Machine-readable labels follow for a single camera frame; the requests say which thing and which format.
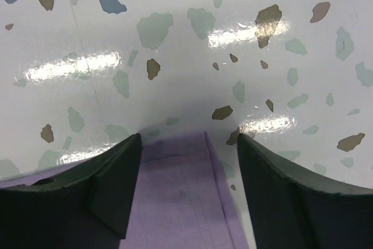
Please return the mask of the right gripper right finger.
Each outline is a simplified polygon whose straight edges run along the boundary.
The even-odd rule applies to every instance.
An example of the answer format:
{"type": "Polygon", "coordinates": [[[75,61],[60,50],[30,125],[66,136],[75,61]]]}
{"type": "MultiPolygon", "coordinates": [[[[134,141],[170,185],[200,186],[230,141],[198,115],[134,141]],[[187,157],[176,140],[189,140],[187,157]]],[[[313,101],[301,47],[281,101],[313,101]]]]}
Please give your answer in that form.
{"type": "Polygon", "coordinates": [[[237,151],[257,248],[372,248],[372,189],[308,170],[244,134],[237,151]]]}

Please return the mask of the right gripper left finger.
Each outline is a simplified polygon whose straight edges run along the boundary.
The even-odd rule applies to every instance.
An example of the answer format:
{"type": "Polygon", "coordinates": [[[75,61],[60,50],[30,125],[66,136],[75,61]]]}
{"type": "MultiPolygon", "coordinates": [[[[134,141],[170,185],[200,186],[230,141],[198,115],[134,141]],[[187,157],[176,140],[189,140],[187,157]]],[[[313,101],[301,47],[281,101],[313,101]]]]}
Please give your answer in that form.
{"type": "Polygon", "coordinates": [[[1,189],[2,248],[118,248],[142,155],[134,134],[32,185],[1,189]]]}

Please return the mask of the purple t shirt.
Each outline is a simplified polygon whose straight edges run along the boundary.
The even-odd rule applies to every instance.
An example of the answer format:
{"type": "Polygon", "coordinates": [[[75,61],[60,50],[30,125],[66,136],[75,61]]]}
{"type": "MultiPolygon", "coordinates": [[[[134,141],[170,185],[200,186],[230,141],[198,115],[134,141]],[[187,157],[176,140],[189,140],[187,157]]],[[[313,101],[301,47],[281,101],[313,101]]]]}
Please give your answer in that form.
{"type": "MultiPolygon", "coordinates": [[[[32,185],[78,164],[1,189],[32,185]]],[[[204,132],[142,145],[128,228],[118,248],[247,247],[223,167],[204,132]]]]}

